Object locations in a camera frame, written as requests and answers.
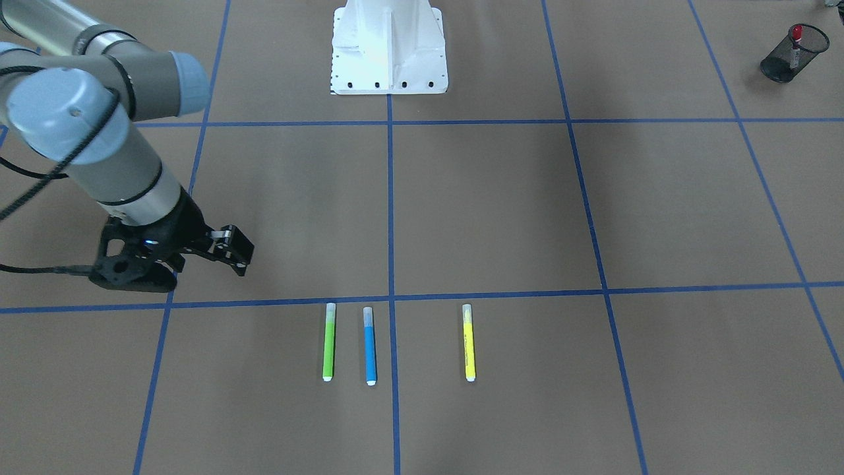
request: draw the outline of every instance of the marker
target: marker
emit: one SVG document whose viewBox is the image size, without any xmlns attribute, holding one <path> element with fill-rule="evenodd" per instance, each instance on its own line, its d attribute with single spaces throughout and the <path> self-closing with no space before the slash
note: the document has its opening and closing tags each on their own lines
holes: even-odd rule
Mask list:
<svg viewBox="0 0 844 475">
<path fill-rule="evenodd" d="M 364 344 L 366 349 L 366 384 L 374 386 L 378 381 L 375 365 L 375 324 L 372 321 L 372 307 L 364 307 Z"/>
<path fill-rule="evenodd" d="M 794 25 L 794 28 L 792 29 L 792 38 L 794 39 L 794 43 L 792 43 L 791 69 L 797 69 L 797 66 L 800 65 L 800 39 L 803 38 L 802 25 Z"/>
<path fill-rule="evenodd" d="M 325 308 L 325 347 L 322 351 L 323 381 L 330 381 L 334 377 L 334 322 L 336 311 L 336 303 L 330 303 Z"/>
<path fill-rule="evenodd" d="M 475 379 L 474 332 L 472 330 L 472 305 L 463 305 L 463 358 L 466 361 L 466 381 Z"/>
</svg>

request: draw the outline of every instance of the floor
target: floor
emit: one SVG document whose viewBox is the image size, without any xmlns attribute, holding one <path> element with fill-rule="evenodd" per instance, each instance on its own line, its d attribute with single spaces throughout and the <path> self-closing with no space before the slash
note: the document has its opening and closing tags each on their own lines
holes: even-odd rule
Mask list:
<svg viewBox="0 0 844 475">
<path fill-rule="evenodd" d="M 189 259 L 170 295 L 0 276 L 0 472 L 844 472 L 821 0 L 434 1 L 450 89 L 395 97 L 329 95 L 341 0 L 76 4 L 206 66 L 209 109 L 139 125 L 257 250 L 244 278 Z M 775 84 L 759 61 L 798 22 L 832 46 Z M 0 262 L 90 264 L 104 219 L 54 183 Z"/>
</svg>

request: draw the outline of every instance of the black cable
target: black cable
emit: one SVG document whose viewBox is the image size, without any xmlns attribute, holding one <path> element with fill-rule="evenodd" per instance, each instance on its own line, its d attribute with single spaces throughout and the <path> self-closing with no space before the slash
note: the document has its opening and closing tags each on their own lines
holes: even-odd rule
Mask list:
<svg viewBox="0 0 844 475">
<path fill-rule="evenodd" d="M 18 167 L 17 165 L 13 164 L 11 161 L 8 161 L 1 156 L 0 156 L 0 165 L 3 165 L 4 167 L 8 168 L 9 170 L 11 170 L 13 172 L 20 173 L 21 175 L 24 175 L 25 177 L 30 177 L 30 178 L 35 178 L 35 179 L 41 179 L 41 178 L 46 177 L 45 173 L 31 172 L 31 171 L 27 170 L 26 168 Z M 67 177 L 68 177 L 68 175 L 66 175 L 65 173 L 59 173 L 53 179 L 54 180 L 61 180 L 61 179 L 67 178 Z"/>
<path fill-rule="evenodd" d="M 65 265 L 59 267 L 13 267 L 0 264 L 0 270 L 13 274 L 67 274 L 69 276 L 89 276 L 94 269 L 91 265 Z"/>
<path fill-rule="evenodd" d="M 2 68 L 0 69 L 0 77 L 13 74 L 13 73 L 35 73 L 37 71 L 41 71 L 43 68 L 37 68 L 34 66 L 13 66 L 11 68 Z M 44 189 L 50 181 L 57 179 L 57 176 L 61 174 L 62 170 L 67 168 L 70 165 L 70 162 L 73 161 L 79 154 L 85 150 L 88 145 L 94 138 L 102 131 L 103 128 L 106 127 L 106 124 L 109 120 L 111 120 L 111 116 L 114 115 L 114 111 L 117 109 L 117 106 L 120 104 L 120 94 L 111 88 L 108 90 L 113 94 L 113 98 L 111 104 L 109 105 L 108 109 L 105 113 L 100 117 L 100 121 L 94 126 L 90 133 L 70 152 L 70 155 L 65 157 L 55 168 L 53 168 L 50 172 L 48 172 L 44 177 L 39 179 L 38 183 L 32 186 L 26 193 L 22 194 L 19 198 L 17 198 L 11 205 L 6 206 L 2 211 L 0 211 L 0 221 L 5 220 L 9 216 L 12 215 L 16 210 L 18 210 L 21 206 L 25 205 L 28 201 L 33 199 L 42 189 Z M 55 266 L 55 267 L 14 267 L 11 265 L 3 265 L 0 264 L 0 270 L 5 272 L 12 272 L 15 274 L 67 274 L 70 276 L 88 276 L 90 275 L 91 271 L 93 270 L 93 266 L 90 265 L 66 265 L 66 266 Z"/>
</svg>

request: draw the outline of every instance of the mesh pencil cup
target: mesh pencil cup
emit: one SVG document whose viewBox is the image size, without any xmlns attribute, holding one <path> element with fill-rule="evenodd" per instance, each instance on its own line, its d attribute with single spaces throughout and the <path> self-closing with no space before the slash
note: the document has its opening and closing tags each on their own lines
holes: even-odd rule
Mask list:
<svg viewBox="0 0 844 475">
<path fill-rule="evenodd" d="M 778 83 L 794 79 L 814 57 L 830 47 L 830 38 L 821 30 L 799 23 L 760 63 L 762 73 Z"/>
</svg>

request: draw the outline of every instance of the blue tape line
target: blue tape line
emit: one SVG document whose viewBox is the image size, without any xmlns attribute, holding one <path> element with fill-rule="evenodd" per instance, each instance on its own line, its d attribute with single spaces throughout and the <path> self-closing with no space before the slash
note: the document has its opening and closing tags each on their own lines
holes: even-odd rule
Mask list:
<svg viewBox="0 0 844 475">
<path fill-rule="evenodd" d="M 734 118 L 608 118 L 608 119 L 571 119 L 571 123 L 720 123 L 736 122 Z"/>
<path fill-rule="evenodd" d="M 228 300 L 212 302 L 179 302 L 172 308 L 228 308 L 228 307 L 265 307 L 283 305 L 315 305 L 325 303 L 366 303 L 386 302 L 386 296 L 335 297 L 335 298 L 275 298 L 266 300 Z"/>
<path fill-rule="evenodd" d="M 3 147 L 3 144 L 6 143 L 6 135 L 8 135 L 8 127 L 4 125 L 3 130 L 0 131 L 0 147 Z"/>
<path fill-rule="evenodd" d="M 395 200 L 393 199 L 392 96 L 387 95 L 387 279 L 390 303 L 390 364 L 392 367 L 392 469 L 402 473 L 401 426 L 398 410 L 398 340 L 396 337 Z"/>
<path fill-rule="evenodd" d="M 586 181 L 583 178 L 583 170 L 580 162 L 580 154 L 577 151 L 577 141 L 575 138 L 574 127 L 571 123 L 571 114 L 569 113 L 569 104 L 565 96 L 565 85 L 563 84 L 563 75 L 560 71 L 560 61 L 557 56 L 557 47 L 554 42 L 554 33 L 551 29 L 551 20 L 548 15 L 548 5 L 545 0 L 541 0 L 543 15 L 545 17 L 545 29 L 548 31 L 548 42 L 551 47 L 551 57 L 554 59 L 554 70 L 557 74 L 557 84 L 560 87 L 560 99 L 563 104 L 563 112 L 567 121 L 567 128 L 569 132 L 569 141 L 571 142 L 571 154 L 574 156 L 575 168 L 577 169 L 577 181 L 580 184 L 581 195 L 583 198 L 583 209 L 586 211 L 586 217 L 589 224 L 589 233 L 592 237 L 592 249 L 595 253 L 595 262 L 598 266 L 598 276 L 601 280 L 601 290 L 603 293 L 604 304 L 607 308 L 607 315 L 609 318 L 609 328 L 613 334 L 613 344 L 615 346 L 615 356 L 619 364 L 619 372 L 621 375 L 621 384 L 624 387 L 625 399 L 627 401 L 627 412 L 630 415 L 630 426 L 633 429 L 633 438 L 636 442 L 636 452 L 639 456 L 639 465 L 642 475 L 647 475 L 647 460 L 645 458 L 645 449 L 641 442 L 639 433 L 639 423 L 636 417 L 636 407 L 633 404 L 633 395 L 630 392 L 630 383 L 627 379 L 627 369 L 625 366 L 624 354 L 621 351 L 621 341 L 619 339 L 619 332 L 615 325 L 615 315 L 613 312 L 613 304 L 610 301 L 609 291 L 607 287 L 607 278 L 603 270 L 603 261 L 601 259 L 601 249 L 598 246 L 598 235 L 595 232 L 595 223 L 592 219 L 592 210 L 589 206 L 589 196 L 586 188 Z"/>
<path fill-rule="evenodd" d="M 179 128 L 179 127 L 202 127 L 201 122 L 151 122 L 151 123 L 135 123 L 135 127 L 139 128 Z"/>
<path fill-rule="evenodd" d="M 155 388 L 158 386 L 158 375 L 161 370 L 161 356 L 164 354 L 164 342 L 167 337 L 167 326 L 170 324 L 170 304 L 173 303 L 173 292 L 167 295 L 167 303 L 164 310 L 164 316 L 161 319 L 161 330 L 159 331 L 158 345 L 155 347 L 155 361 L 153 363 L 153 373 L 149 378 L 149 391 L 147 392 L 147 404 L 143 409 L 143 422 L 141 423 L 141 435 L 138 437 L 138 451 L 135 454 L 135 466 L 132 470 L 133 475 L 140 475 L 141 465 L 143 464 L 143 451 L 147 444 L 147 434 L 149 433 L 149 420 L 153 414 L 153 403 L 155 401 Z"/>
<path fill-rule="evenodd" d="M 524 123 L 565 123 L 565 119 L 461 119 L 397 120 L 394 125 L 518 125 Z"/>
<path fill-rule="evenodd" d="M 844 287 L 844 281 L 809 282 L 809 287 L 836 288 Z M 774 282 L 763 284 L 735 284 L 723 286 L 683 286 L 683 287 L 630 287 L 608 288 L 610 295 L 630 295 L 642 293 L 676 293 L 676 292 L 735 292 L 754 290 L 776 290 L 789 288 L 804 288 L 802 282 Z M 584 295 L 603 295 L 602 289 L 552 290 L 552 291 L 523 291 L 523 292 L 461 292 L 461 293 L 419 293 L 396 295 L 397 302 L 425 301 L 425 300 L 478 300 L 485 298 L 550 298 L 576 297 Z M 329 298 L 274 298 L 265 300 L 224 300 L 206 302 L 179 302 L 170 305 L 171 308 L 230 308 L 230 307 L 262 307 L 284 305 L 315 305 L 330 302 L 335 303 L 368 303 L 389 302 L 388 295 L 364 295 L 358 297 L 329 297 Z M 116 305 L 66 305 L 53 307 L 6 307 L 0 308 L 0 314 L 64 314 L 76 312 L 108 312 L 124 310 L 161 310 L 164 303 L 126 303 Z"/>
<path fill-rule="evenodd" d="M 731 292 L 740 290 L 770 290 L 803 287 L 804 285 L 800 282 L 779 282 L 771 284 L 734 284 L 726 286 L 611 288 L 608 289 L 608 292 L 613 295 L 631 295 L 637 293 Z"/>
<path fill-rule="evenodd" d="M 385 126 L 387 121 L 383 120 L 359 120 L 359 121 L 291 121 L 291 122 L 209 122 L 208 127 L 359 127 L 366 125 Z"/>
<path fill-rule="evenodd" d="M 0 314 L 65 314 L 73 312 L 110 312 L 122 310 L 161 310 L 165 303 L 125 303 L 117 305 L 58 305 L 50 307 L 7 307 Z"/>
<path fill-rule="evenodd" d="M 580 119 L 455 119 L 455 120 L 397 120 L 393 126 L 406 125 L 520 125 L 548 123 L 736 123 L 738 119 L 730 117 L 630 117 L 630 118 L 580 118 Z M 836 123 L 844 122 L 844 117 L 742 117 L 742 122 L 752 123 Z M 222 121 L 222 122 L 173 122 L 173 123 L 136 123 L 140 128 L 174 127 L 360 127 L 385 126 L 387 121 Z"/>
<path fill-rule="evenodd" d="M 841 377 L 841 380 L 844 381 L 844 365 L 841 364 L 841 358 L 838 356 L 838 351 L 836 350 L 835 344 L 832 342 L 829 331 L 826 329 L 826 323 L 824 322 L 824 318 L 820 314 L 820 310 L 818 309 L 818 306 L 814 301 L 814 295 L 812 295 L 811 286 L 806 280 L 805 273 L 803 273 L 803 267 L 800 265 L 800 260 L 798 259 L 797 252 L 794 250 L 791 238 L 788 236 L 788 230 L 786 229 L 785 222 L 782 220 L 780 211 L 776 207 L 774 196 L 771 193 L 771 189 L 768 187 L 768 182 L 765 179 L 765 174 L 762 172 L 762 166 L 759 163 L 758 158 L 756 157 L 756 152 L 753 149 L 753 145 L 750 143 L 750 137 L 748 136 L 747 130 L 744 127 L 744 121 L 739 115 L 739 110 L 735 105 L 735 101 L 733 101 L 733 95 L 730 94 L 730 88 L 727 86 L 727 81 L 724 79 L 724 75 L 721 71 L 721 66 L 718 65 L 718 60 L 715 58 L 715 52 L 712 50 L 712 45 L 709 42 L 709 38 L 706 36 L 706 32 L 703 28 L 703 23 L 701 22 L 701 17 L 697 14 L 695 3 L 692 0 L 687 0 L 687 2 L 689 4 L 689 8 L 691 9 L 691 13 L 695 16 L 695 22 L 697 23 L 698 30 L 701 32 L 703 42 L 704 44 L 706 44 L 706 49 L 709 52 L 709 58 L 712 60 L 712 65 L 715 66 L 715 70 L 718 73 L 718 78 L 721 80 L 721 86 L 724 88 L 724 94 L 727 95 L 727 100 L 729 101 L 730 107 L 733 109 L 733 114 L 735 115 L 738 121 L 738 128 L 741 129 L 742 137 L 744 137 L 744 143 L 747 145 L 747 150 L 750 153 L 750 159 L 753 161 L 753 165 L 756 169 L 756 174 L 759 175 L 759 180 L 762 183 L 762 188 L 765 190 L 765 196 L 768 198 L 768 204 L 771 206 L 771 210 L 774 212 L 776 224 L 780 227 L 782 238 L 785 240 L 786 247 L 788 248 L 788 253 L 792 257 L 794 268 L 797 269 L 797 273 L 800 276 L 800 281 L 802 282 L 803 287 L 806 291 L 806 297 L 809 299 L 809 303 L 812 306 L 814 317 L 818 320 L 820 331 L 823 334 L 824 339 L 826 340 L 826 345 L 830 349 L 832 360 L 835 363 L 836 368 L 838 369 L 838 375 Z"/>
<path fill-rule="evenodd" d="M 220 26 L 219 39 L 217 40 L 217 52 L 214 56 L 214 68 L 211 70 L 211 85 L 208 90 L 208 105 L 205 107 L 203 114 L 203 122 L 199 129 L 199 140 L 197 141 L 197 153 L 193 157 L 193 168 L 191 170 L 191 182 L 187 186 L 187 193 L 193 194 L 193 186 L 197 182 L 197 172 L 199 171 L 199 162 L 203 156 L 203 146 L 205 144 L 205 131 L 208 129 L 208 116 L 211 114 L 211 104 L 214 98 L 214 87 L 217 85 L 217 72 L 219 71 L 219 60 L 223 56 L 223 45 L 225 44 L 225 31 L 229 26 L 229 11 L 231 10 L 231 0 L 225 1 L 225 11 L 223 12 L 223 24 Z"/>
<path fill-rule="evenodd" d="M 205 107 L 203 114 L 203 126 L 199 130 L 199 139 L 197 142 L 197 153 L 193 159 L 193 168 L 191 170 L 191 183 L 187 188 L 187 192 L 193 192 L 193 185 L 197 180 L 197 170 L 199 169 L 199 160 L 203 153 L 203 142 L 205 140 L 205 123 L 208 122 L 208 115 L 211 112 L 211 99 L 214 97 L 214 84 L 217 81 L 217 70 L 219 68 L 220 56 L 223 53 L 223 44 L 225 42 L 225 30 L 229 23 L 229 11 L 231 9 L 231 0 L 226 0 L 225 10 L 223 11 L 223 21 L 220 26 L 219 40 L 217 42 L 217 53 L 214 57 L 214 69 L 211 73 L 211 85 L 208 91 L 208 105 Z M 153 374 L 149 382 L 149 393 L 147 394 L 147 405 L 143 412 L 143 424 L 141 426 L 141 435 L 138 438 L 138 453 L 135 456 L 135 468 L 133 475 L 140 475 L 141 465 L 143 463 L 143 451 L 146 447 L 147 433 L 149 430 L 149 420 L 152 417 L 153 401 L 155 400 L 155 387 L 158 384 L 158 375 L 161 367 L 161 355 L 164 352 L 165 338 L 167 336 L 167 325 L 170 322 L 170 306 L 173 304 L 173 292 L 167 295 L 167 303 L 164 310 L 164 318 L 161 322 L 161 332 L 159 335 L 159 344 L 155 351 L 155 363 L 153 365 Z"/>
<path fill-rule="evenodd" d="M 397 295 L 398 302 L 419 300 L 480 300 L 484 298 L 531 298 L 531 297 L 574 297 L 577 295 L 603 295 L 601 289 L 549 290 L 534 292 L 464 292 L 464 293 L 419 293 Z"/>
</svg>

